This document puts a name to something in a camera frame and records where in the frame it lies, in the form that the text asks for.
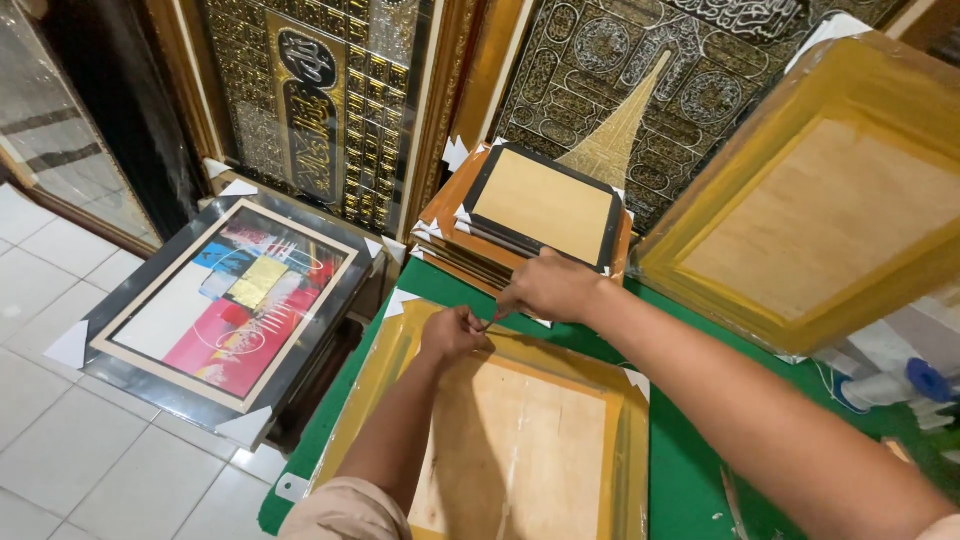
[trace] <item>tiled floor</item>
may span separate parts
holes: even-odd
[[[43,357],[141,262],[0,186],[0,539],[270,538],[280,453]]]

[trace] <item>colorful abstract painting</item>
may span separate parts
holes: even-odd
[[[109,341],[244,400],[347,257],[239,209]]]

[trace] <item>sleeve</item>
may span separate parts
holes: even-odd
[[[333,479],[297,503],[279,540],[411,540],[410,525],[389,495],[361,479]]]
[[[956,540],[960,538],[960,514],[947,516],[933,524],[917,540]]]

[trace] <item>black and gold panel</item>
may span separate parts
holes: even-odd
[[[598,130],[653,74],[620,176],[635,228],[644,233],[776,84],[821,20],[847,12],[878,25],[904,3],[543,0],[491,135],[576,169],[583,156],[562,157],[575,149],[609,152],[606,142],[616,141],[581,143],[614,133]]]
[[[242,172],[395,235],[432,0],[204,0]]]

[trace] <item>white string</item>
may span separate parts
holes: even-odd
[[[835,380],[834,380],[834,378],[833,378],[833,374],[834,374],[833,368],[831,368],[830,366],[826,366],[827,369],[830,370],[830,384],[827,384],[827,378],[824,376],[824,371],[823,371],[822,369],[820,369],[820,362],[818,362],[817,359],[816,359],[816,358],[813,358],[813,357],[811,358],[811,360],[813,360],[813,365],[817,366],[817,372],[820,373],[820,380],[824,383],[824,386],[827,388],[827,393],[829,393],[830,398],[831,398],[832,400],[834,400],[834,401],[836,401],[838,404],[846,407],[847,409],[850,410],[850,412],[853,412],[853,413],[855,413],[855,414],[859,414],[859,415],[861,415],[861,416],[863,416],[864,414],[867,414],[866,412],[863,412],[862,410],[857,410],[857,409],[855,409],[855,408],[853,408],[853,407],[851,407],[851,406],[843,403],[843,402],[840,401],[840,400],[836,397],[836,395],[833,393],[833,384],[835,383]]]

